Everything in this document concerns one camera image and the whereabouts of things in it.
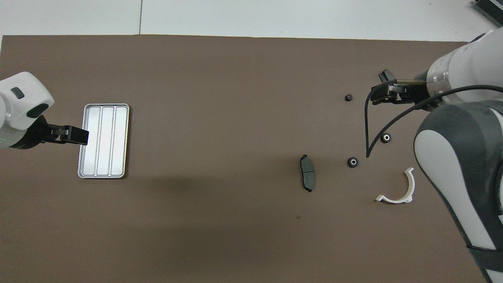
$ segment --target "brown table surface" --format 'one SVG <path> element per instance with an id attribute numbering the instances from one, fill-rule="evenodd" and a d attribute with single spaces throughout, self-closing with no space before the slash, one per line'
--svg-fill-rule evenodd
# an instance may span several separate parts
<path id="1" fill-rule="evenodd" d="M 120 180 L 78 178 L 75 145 L 2 150 L 0 281 L 483 282 L 414 159 L 427 112 L 365 158 L 379 72 L 410 79 L 460 45 L 5 36 L 0 79 L 33 73 L 50 123 L 81 126 L 88 103 L 127 103 L 131 119 Z M 407 107 L 371 106 L 371 133 Z M 402 197 L 408 167 L 413 201 L 374 201 Z"/>

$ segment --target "black vent grille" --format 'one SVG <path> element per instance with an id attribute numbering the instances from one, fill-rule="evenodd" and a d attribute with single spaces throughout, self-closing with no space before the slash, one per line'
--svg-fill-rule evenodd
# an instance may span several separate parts
<path id="1" fill-rule="evenodd" d="M 503 27 L 503 0 L 496 1 L 499 5 L 493 3 L 491 0 L 478 0 L 475 3 L 475 8 L 498 27 Z"/>

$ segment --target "cable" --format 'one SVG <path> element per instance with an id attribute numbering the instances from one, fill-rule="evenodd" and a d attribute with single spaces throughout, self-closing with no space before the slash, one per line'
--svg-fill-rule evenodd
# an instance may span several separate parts
<path id="1" fill-rule="evenodd" d="M 451 89 L 451 90 L 448 90 L 448 91 L 445 91 L 445 92 L 442 92 L 440 94 L 437 94 L 437 95 L 434 95 L 434 96 L 431 96 L 419 103 L 416 103 L 414 106 L 410 107 L 409 109 L 403 111 L 402 113 L 398 114 L 395 118 L 393 118 L 389 123 L 387 123 L 384 128 L 382 128 L 382 130 L 379 131 L 379 133 L 377 134 L 377 136 L 374 138 L 374 140 L 372 141 L 372 143 L 370 144 L 369 146 L 369 125 L 368 125 L 368 105 L 369 105 L 369 101 L 370 101 L 370 97 L 371 95 L 374 93 L 374 89 L 376 89 L 377 87 L 373 88 L 370 93 L 369 93 L 369 96 L 367 97 L 367 100 L 365 101 L 365 140 L 366 140 L 366 153 L 367 153 L 367 158 L 369 158 L 370 156 L 370 153 L 372 152 L 372 149 L 374 148 L 377 140 L 379 140 L 379 137 L 382 136 L 382 134 L 384 134 L 384 132 L 391 126 L 393 125 L 396 121 L 398 121 L 399 119 L 401 119 L 403 116 L 411 113 L 412 111 L 414 110 L 418 110 L 418 109 L 421 109 L 423 106 L 427 105 L 428 103 L 432 102 L 432 101 L 435 101 L 441 97 L 444 97 L 446 95 L 450 95 L 450 94 L 453 94 L 453 93 L 457 93 L 457 92 L 463 92 L 463 91 L 469 91 L 469 90 L 492 90 L 492 91 L 497 91 L 497 92 L 501 92 L 503 93 L 503 88 L 502 87 L 497 87 L 497 86 L 489 86 L 489 85 L 473 85 L 473 86 L 467 86 L 467 87 L 460 87 L 460 88 L 455 88 L 455 89 Z"/>

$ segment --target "white floor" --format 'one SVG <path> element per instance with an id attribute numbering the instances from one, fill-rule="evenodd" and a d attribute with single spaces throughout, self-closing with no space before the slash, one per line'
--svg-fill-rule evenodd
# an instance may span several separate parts
<path id="1" fill-rule="evenodd" d="M 0 0 L 0 35 L 141 33 L 470 41 L 496 28 L 471 3 L 472 0 Z"/>

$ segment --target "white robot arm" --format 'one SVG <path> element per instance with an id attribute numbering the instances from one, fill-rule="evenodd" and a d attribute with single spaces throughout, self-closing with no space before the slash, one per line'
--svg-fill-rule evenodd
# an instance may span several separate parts
<path id="1" fill-rule="evenodd" d="M 42 113 L 54 104 L 43 84 L 22 72 L 0 81 L 0 149 L 29 149 L 39 143 L 86 145 L 88 132 L 48 124 Z"/>
<path id="2" fill-rule="evenodd" d="M 367 100 L 414 102 L 432 111 L 417 131 L 415 156 L 488 282 L 503 282 L 502 46 L 500 28 L 439 58 L 414 80 L 396 80 L 385 70 Z M 441 97 L 462 89 L 468 90 Z"/>

